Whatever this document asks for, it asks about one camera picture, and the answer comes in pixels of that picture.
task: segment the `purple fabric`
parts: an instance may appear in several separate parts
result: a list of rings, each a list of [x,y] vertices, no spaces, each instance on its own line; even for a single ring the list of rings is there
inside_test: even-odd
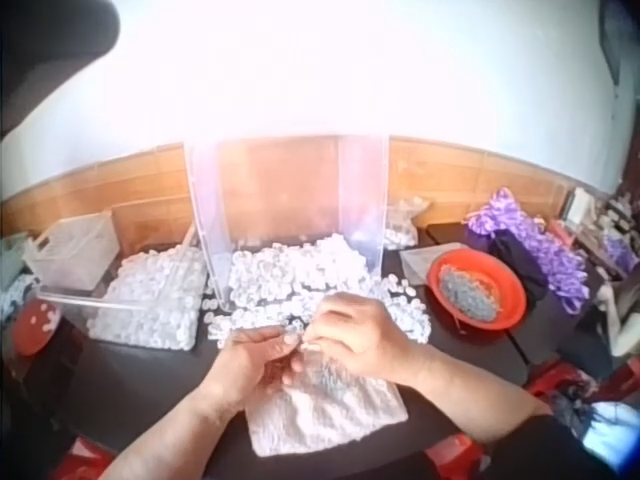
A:
[[[508,188],[501,188],[489,203],[468,219],[469,228],[481,235],[496,230],[510,230],[540,264],[549,280],[549,288],[570,314],[576,314],[589,298],[584,285],[587,274],[582,257],[576,255],[550,233],[540,227],[521,208]]]
[[[631,247],[620,237],[613,237],[611,235],[604,236],[604,249],[618,268],[625,273],[631,272],[633,267],[638,263],[638,257]]]

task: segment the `sleeve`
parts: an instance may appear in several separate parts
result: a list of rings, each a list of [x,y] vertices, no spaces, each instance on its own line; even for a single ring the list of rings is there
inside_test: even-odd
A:
[[[496,443],[482,480],[617,478],[584,449],[571,431],[550,415],[532,417]]]

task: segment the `black table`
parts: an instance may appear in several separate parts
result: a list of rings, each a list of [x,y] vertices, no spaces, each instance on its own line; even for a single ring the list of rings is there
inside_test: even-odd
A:
[[[385,273],[402,276],[399,253],[385,254]],[[519,385],[527,369],[504,334],[463,335],[426,289],[418,295],[432,315],[430,343],[456,358]],[[203,378],[217,348],[200,322],[191,352],[156,351],[85,341],[71,384],[56,416],[96,444],[123,450],[171,409]],[[385,427],[361,441],[307,455],[258,458],[251,449],[246,419],[236,416],[208,466],[211,478],[327,478],[348,475],[429,448],[458,431],[431,403],[401,389],[409,420]]]
[[[461,223],[429,225],[427,235],[438,244],[460,242],[476,247],[482,243],[476,234]],[[569,315],[562,307],[560,299],[548,291],[545,298],[540,300],[518,325],[509,330],[511,339],[522,351],[528,363],[538,365],[552,358],[560,343],[571,334],[586,311],[592,307],[593,299],[604,280],[588,262],[586,271],[589,299],[579,313]]]

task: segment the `person's left hand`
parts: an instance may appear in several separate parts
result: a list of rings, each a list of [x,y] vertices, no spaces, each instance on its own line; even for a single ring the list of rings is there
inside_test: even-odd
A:
[[[237,330],[198,390],[207,403],[241,410],[258,384],[265,388],[280,382],[290,384],[293,372],[302,371],[302,357],[293,353],[299,343],[299,335],[285,334],[280,326]]]

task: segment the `person's right hand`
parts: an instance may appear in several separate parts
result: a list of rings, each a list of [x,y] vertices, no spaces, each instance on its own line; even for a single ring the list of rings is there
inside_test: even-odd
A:
[[[378,300],[348,293],[326,296],[303,341],[350,372],[409,385],[421,368],[424,352],[393,322]]]

